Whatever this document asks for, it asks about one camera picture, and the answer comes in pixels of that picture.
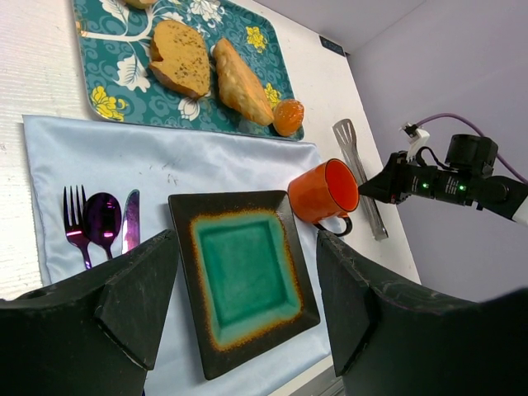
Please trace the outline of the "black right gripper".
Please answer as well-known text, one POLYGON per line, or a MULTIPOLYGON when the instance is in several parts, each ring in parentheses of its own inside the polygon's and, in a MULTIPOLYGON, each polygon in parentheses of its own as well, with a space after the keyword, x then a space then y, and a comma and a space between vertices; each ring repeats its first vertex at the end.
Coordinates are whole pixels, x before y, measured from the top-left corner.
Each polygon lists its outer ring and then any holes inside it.
POLYGON ((385 170, 389 175, 376 175, 358 186, 361 196, 382 203, 401 203, 409 196, 420 196, 456 205, 495 204, 507 199, 509 188, 493 178, 493 165, 498 146, 490 138, 456 134, 451 138, 442 163, 433 156, 433 165, 426 164, 420 148, 413 160, 405 153, 389 158, 385 170))

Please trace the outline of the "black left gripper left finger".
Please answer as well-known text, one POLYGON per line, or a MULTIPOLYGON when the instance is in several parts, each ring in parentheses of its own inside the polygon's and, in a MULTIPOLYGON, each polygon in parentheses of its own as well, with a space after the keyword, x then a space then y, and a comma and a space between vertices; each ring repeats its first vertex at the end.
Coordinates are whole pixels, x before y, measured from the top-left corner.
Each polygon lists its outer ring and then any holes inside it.
POLYGON ((164 230, 124 255, 1 302, 3 395, 140 395, 177 273, 164 230))

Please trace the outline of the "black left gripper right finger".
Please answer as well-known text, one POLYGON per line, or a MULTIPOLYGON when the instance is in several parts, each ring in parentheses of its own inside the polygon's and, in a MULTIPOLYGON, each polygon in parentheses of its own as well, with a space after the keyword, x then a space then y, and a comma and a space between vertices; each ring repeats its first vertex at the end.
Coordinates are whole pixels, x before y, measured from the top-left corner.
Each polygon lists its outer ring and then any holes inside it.
POLYGON ((327 231, 318 233, 316 258, 333 366, 346 394, 526 394, 526 290, 458 299, 327 231))

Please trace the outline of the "metal serving tongs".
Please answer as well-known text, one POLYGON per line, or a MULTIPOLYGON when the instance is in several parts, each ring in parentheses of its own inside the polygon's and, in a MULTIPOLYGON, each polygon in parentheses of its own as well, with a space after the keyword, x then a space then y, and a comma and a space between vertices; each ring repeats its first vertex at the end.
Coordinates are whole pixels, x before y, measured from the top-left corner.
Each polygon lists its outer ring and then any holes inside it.
MULTIPOLYGON (((350 119, 339 120, 333 125, 332 130, 346 165, 351 169, 357 184, 362 185, 367 181, 367 177, 357 149, 356 131, 352 121, 350 119)), ((374 239, 376 241, 387 239, 389 234, 375 201, 369 197, 360 196, 360 206, 369 221, 374 239)))

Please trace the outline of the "sesame round bun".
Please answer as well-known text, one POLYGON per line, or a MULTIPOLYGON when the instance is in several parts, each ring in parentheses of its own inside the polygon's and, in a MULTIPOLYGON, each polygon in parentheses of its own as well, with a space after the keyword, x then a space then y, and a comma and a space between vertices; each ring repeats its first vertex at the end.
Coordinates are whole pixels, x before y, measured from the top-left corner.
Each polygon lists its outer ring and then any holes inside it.
POLYGON ((302 125, 304 106, 295 99, 285 99, 279 102, 273 111, 273 127, 283 137, 294 134, 302 125))

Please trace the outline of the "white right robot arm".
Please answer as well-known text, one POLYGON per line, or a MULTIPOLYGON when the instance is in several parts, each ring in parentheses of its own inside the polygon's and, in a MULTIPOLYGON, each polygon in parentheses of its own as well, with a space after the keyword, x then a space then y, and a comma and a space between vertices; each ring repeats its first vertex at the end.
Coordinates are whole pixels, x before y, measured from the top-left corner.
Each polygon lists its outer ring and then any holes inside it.
POLYGON ((527 185, 509 177, 494 176, 498 146, 490 138, 470 134, 451 137, 445 163, 426 164, 417 150, 391 153, 380 173, 358 187, 359 194, 398 205, 409 196, 489 210, 518 224, 527 225, 527 185))

